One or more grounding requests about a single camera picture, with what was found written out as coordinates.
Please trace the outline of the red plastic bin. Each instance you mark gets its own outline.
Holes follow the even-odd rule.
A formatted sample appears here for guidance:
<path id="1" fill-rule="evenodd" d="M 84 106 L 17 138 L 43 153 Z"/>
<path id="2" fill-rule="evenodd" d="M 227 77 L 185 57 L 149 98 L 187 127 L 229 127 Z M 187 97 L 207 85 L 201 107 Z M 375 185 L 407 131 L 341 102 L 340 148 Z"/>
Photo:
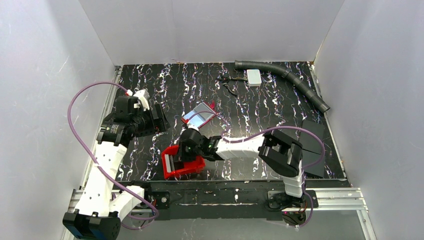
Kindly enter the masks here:
<path id="1" fill-rule="evenodd" d="M 166 180 L 188 174 L 199 174 L 204 170 L 206 164 L 201 156 L 196 156 L 194 161 L 178 161 L 178 150 L 178 145 L 171 145 L 161 153 L 163 176 Z"/>

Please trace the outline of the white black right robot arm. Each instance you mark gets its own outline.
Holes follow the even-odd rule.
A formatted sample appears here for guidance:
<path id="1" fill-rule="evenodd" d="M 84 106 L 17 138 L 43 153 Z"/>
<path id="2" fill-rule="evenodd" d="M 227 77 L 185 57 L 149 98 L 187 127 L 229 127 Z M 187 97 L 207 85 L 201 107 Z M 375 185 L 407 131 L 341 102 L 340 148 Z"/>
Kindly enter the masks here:
<path id="1" fill-rule="evenodd" d="M 248 137 L 206 137 L 190 127 L 180 136 L 176 158 L 181 162 L 192 162 L 196 157 L 208 161 L 262 159 L 282 176 L 285 193 L 301 198 L 304 183 L 301 176 L 302 155 L 303 145 L 283 133 L 280 127 L 270 127 Z"/>

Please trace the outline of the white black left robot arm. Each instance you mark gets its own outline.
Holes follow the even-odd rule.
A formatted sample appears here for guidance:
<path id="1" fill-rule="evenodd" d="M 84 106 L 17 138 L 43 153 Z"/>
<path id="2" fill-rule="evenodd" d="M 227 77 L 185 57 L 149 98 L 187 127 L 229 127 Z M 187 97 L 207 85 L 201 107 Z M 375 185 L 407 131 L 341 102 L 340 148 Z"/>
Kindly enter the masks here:
<path id="1" fill-rule="evenodd" d="M 62 220 L 76 239 L 115 240 L 122 220 L 140 204 L 151 211 L 144 221 L 151 223 L 159 215 L 155 200 L 144 187 L 124 186 L 116 181 L 116 176 L 133 140 L 163 133 L 169 127 L 161 105 L 150 106 L 147 90 L 127 90 L 117 98 L 115 109 L 103 119 L 95 152 L 77 137 L 91 157 L 93 167 L 74 210 L 65 213 Z"/>

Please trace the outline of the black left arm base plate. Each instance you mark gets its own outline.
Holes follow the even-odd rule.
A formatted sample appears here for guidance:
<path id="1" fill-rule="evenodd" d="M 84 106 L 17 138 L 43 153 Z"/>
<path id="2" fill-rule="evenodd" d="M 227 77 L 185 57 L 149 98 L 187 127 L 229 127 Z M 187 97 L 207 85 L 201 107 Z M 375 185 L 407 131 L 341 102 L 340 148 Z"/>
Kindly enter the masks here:
<path id="1" fill-rule="evenodd" d="M 160 188 L 143 187 L 144 199 L 148 200 L 158 210 L 167 210 L 170 207 L 171 193 L 169 190 Z"/>

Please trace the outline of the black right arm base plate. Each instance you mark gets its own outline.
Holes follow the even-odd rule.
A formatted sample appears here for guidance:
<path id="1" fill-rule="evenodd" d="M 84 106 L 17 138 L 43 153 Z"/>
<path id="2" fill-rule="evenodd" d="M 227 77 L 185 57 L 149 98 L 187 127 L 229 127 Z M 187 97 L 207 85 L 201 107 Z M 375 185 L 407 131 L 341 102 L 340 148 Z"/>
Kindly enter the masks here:
<path id="1" fill-rule="evenodd" d="M 286 194 L 284 191 L 270 190 L 267 192 L 264 207 L 270 211 L 282 211 L 294 209 L 295 212 L 302 212 L 308 208 L 318 208 L 318 197 L 314 190 L 306 190 L 302 196 L 294 197 Z"/>

